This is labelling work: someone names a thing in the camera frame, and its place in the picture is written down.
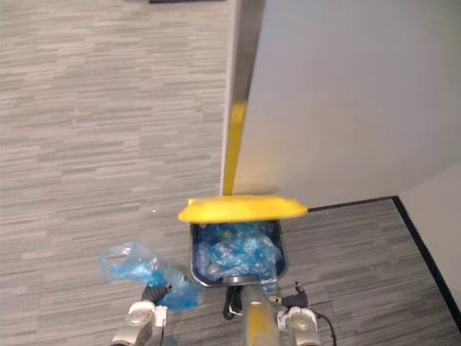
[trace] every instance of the wall trim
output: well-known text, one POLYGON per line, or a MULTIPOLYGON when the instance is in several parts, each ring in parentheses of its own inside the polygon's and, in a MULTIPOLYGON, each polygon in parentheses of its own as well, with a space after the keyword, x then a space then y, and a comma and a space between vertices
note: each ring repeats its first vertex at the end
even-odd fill
POLYGON ((439 268, 437 267, 434 258, 432 257, 431 253, 429 252, 429 249, 425 245, 423 239, 419 235, 418 230, 416 229, 415 225, 410 219, 410 216, 406 212, 405 206, 402 203, 402 200, 398 196, 392 197, 392 201, 394 202, 395 207, 397 208, 398 212, 400 213, 400 216, 403 219, 403 222, 405 222, 406 228, 410 231, 411 237, 413 238, 414 242, 416 243, 416 246, 418 247, 421 255, 423 256, 423 259, 429 269, 429 271, 432 274, 432 277, 435 280, 435 283, 437 284, 437 287, 440 290, 440 293, 442 294, 442 297, 445 300, 445 303, 449 309, 449 312, 452 314, 453 319, 456 323, 456 327, 461 333, 461 313, 460 309, 458 308, 458 305, 456 304, 455 300, 453 299, 453 295, 450 292, 447 283, 445 282, 442 274, 440 273, 439 268))
POLYGON ((445 282, 442 274, 440 273, 439 268, 437 267, 434 258, 432 257, 431 253, 429 252, 429 249, 425 245, 423 239, 419 235, 418 230, 416 229, 415 225, 410 219, 410 216, 406 212, 405 206, 403 205, 401 199, 398 196, 387 196, 387 197, 381 197, 381 198, 372 198, 369 200, 358 200, 355 202, 348 202, 348 203, 339 203, 339 204, 333 204, 333 205, 325 205, 323 207, 317 207, 317 208, 310 208, 309 212, 310 213, 315 213, 316 211, 321 211, 321 210, 328 210, 328 209, 333 209, 333 208, 341 208, 341 207, 348 207, 351 205, 361 205, 361 204, 367 204, 367 203, 372 203, 372 202, 377 202, 379 200, 392 200, 395 207, 397 208, 401 218, 403 219, 403 222, 405 223, 406 228, 410 232, 411 237, 413 238, 413 241, 415 242, 416 246, 418 247, 419 252, 421 253, 421 256, 423 257, 423 260, 426 263, 426 266, 429 269, 429 272, 431 272, 432 277, 434 278, 435 283, 437 284, 437 287, 439 288, 439 291, 445 301, 445 304, 447 305, 447 308, 449 312, 451 313, 456 327, 461 333, 461 313, 460 309, 458 308, 458 305, 456 304, 455 300, 453 299, 453 295, 450 292, 447 283, 445 282))

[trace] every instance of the trash bin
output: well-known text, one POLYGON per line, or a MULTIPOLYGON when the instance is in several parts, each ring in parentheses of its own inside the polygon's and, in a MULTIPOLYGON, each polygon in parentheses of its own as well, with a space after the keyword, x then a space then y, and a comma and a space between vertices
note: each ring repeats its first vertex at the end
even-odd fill
POLYGON ((190 200, 189 205, 178 215, 178 219, 190 223, 191 271, 194 279, 206 287, 263 283, 263 280, 256 275, 224 276, 211 280, 197 267, 200 232, 203 232, 206 227, 216 226, 216 224, 238 226, 240 223, 250 223, 251 225, 257 221, 264 221, 264 225, 271 229, 267 236, 279 250, 274 266, 277 278, 280 278, 287 270, 288 264, 279 220, 299 217, 307 211, 308 209, 298 201, 276 195, 231 195, 190 200))

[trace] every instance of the gray carpet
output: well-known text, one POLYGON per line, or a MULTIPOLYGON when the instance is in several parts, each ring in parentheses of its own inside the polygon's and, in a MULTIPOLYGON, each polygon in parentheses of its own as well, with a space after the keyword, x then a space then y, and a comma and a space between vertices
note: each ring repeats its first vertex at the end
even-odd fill
MULTIPOLYGON (((2 346, 107 345, 142 291, 103 281, 98 256, 110 244, 140 239, 189 270, 176 214, 218 193, 228 11, 2 1, 2 346)), ((282 292, 302 281, 340 345, 461 345, 390 201, 284 230, 282 292)), ((220 315, 224 290, 206 294, 203 307, 169 317, 167 335, 238 345, 238 318, 220 315)))

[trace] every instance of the yellow lid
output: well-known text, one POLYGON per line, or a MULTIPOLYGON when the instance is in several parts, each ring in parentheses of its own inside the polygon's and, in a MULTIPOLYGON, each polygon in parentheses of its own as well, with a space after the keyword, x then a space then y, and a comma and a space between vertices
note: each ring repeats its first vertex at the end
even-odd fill
POLYGON ((297 218, 308 209, 296 200, 276 195, 231 195, 189 200, 178 215, 190 223, 225 223, 297 218))

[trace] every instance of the blue plastic bag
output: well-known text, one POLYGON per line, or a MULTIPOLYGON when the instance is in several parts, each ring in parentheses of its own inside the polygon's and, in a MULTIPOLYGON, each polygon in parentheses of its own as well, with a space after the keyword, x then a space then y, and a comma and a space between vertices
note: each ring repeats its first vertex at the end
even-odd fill
POLYGON ((140 242, 111 246, 100 260, 109 281, 131 280, 151 287, 170 284, 171 290, 158 303, 174 312, 196 308, 203 302, 199 283, 188 281, 177 267, 140 242))
POLYGON ((282 254, 270 236, 270 222, 214 223, 198 234, 197 269, 209 280, 257 276, 266 292, 277 289, 276 263, 282 254))

